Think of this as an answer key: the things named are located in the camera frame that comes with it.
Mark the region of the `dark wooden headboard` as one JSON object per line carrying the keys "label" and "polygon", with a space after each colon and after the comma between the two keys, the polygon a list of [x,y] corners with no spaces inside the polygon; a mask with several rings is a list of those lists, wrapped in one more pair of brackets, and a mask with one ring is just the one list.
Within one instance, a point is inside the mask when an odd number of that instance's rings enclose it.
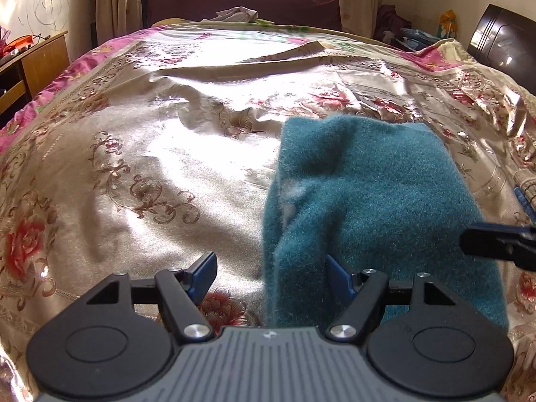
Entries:
{"label": "dark wooden headboard", "polygon": [[497,5],[488,5],[468,46],[479,63],[508,74],[535,94],[536,23]]}

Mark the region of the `grey crumpled cloth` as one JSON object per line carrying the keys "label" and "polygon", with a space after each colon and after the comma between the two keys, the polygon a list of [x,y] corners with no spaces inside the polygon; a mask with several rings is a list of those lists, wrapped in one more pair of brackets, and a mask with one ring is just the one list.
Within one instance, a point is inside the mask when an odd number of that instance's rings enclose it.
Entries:
{"label": "grey crumpled cloth", "polygon": [[258,13],[254,9],[244,6],[235,6],[216,13],[212,18],[214,22],[253,23],[258,19]]}

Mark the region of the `floral satin bedspread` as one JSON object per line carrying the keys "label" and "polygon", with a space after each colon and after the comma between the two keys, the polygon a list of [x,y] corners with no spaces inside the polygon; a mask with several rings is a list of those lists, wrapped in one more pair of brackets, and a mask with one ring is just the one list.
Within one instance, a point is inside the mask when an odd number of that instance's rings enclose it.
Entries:
{"label": "floral satin bedspread", "polygon": [[[426,125],[482,220],[534,224],[513,175],[535,174],[535,98],[454,40],[407,53],[287,25],[132,33],[77,59],[1,131],[2,400],[36,398],[30,338],[112,273],[150,278],[213,251],[207,320],[273,327],[263,213],[282,127],[335,115]],[[535,276],[495,263],[516,351],[503,395],[532,401]]]}

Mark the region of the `teal fuzzy sweater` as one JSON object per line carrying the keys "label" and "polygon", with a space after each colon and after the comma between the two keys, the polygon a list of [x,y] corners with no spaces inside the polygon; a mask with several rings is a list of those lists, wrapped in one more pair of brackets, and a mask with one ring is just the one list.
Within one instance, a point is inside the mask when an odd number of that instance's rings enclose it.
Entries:
{"label": "teal fuzzy sweater", "polygon": [[506,327],[497,264],[459,246],[481,221],[449,151],[426,125],[293,117],[282,127],[263,213],[266,321],[327,326],[341,309],[325,275],[334,257],[392,279],[429,272]]}

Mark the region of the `blue patterned cloth strip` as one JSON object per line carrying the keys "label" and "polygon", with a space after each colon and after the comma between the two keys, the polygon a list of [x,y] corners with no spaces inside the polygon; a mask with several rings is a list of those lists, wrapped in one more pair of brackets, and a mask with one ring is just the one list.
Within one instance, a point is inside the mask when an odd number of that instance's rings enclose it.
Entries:
{"label": "blue patterned cloth strip", "polygon": [[529,216],[532,223],[535,223],[535,194],[536,194],[536,180],[535,174],[528,169],[517,170],[513,175],[514,179],[514,193],[522,205],[523,210]]}

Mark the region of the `yellow orange toy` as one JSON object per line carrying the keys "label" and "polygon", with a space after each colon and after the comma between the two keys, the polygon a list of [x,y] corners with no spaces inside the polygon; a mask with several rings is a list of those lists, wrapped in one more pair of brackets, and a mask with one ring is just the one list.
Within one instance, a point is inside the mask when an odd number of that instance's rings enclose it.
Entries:
{"label": "yellow orange toy", "polygon": [[437,37],[440,39],[455,38],[458,33],[457,15],[453,10],[442,13],[439,17]]}

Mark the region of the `pile of clothes in corner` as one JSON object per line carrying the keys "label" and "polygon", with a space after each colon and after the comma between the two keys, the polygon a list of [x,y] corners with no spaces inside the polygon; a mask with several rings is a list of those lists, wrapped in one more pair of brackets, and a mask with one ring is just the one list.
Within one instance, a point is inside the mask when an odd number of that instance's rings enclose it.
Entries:
{"label": "pile of clothes in corner", "polygon": [[377,9],[373,39],[406,52],[417,52],[440,41],[439,37],[413,28],[409,20],[396,12],[394,5]]}

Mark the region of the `beige curtain left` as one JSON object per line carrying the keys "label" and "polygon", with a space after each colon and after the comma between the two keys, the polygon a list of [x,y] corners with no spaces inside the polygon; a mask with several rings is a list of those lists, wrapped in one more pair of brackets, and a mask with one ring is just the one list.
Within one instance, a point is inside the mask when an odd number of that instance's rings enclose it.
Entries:
{"label": "beige curtain left", "polygon": [[95,0],[95,27],[100,44],[142,26],[142,0]]}

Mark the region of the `wooden side desk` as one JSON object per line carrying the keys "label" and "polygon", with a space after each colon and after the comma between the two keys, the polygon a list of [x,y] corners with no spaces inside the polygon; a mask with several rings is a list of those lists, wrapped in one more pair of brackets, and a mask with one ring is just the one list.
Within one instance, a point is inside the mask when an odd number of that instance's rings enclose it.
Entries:
{"label": "wooden side desk", "polygon": [[1,64],[1,127],[68,67],[66,35],[58,33]]}

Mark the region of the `dark red sofa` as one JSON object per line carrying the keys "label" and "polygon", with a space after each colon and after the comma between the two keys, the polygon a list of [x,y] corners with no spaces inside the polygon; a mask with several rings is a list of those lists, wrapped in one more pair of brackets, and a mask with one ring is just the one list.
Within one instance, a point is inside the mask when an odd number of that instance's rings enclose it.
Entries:
{"label": "dark red sofa", "polygon": [[339,0],[148,0],[146,24],[168,18],[211,19],[235,6],[253,9],[260,18],[276,24],[342,30]]}

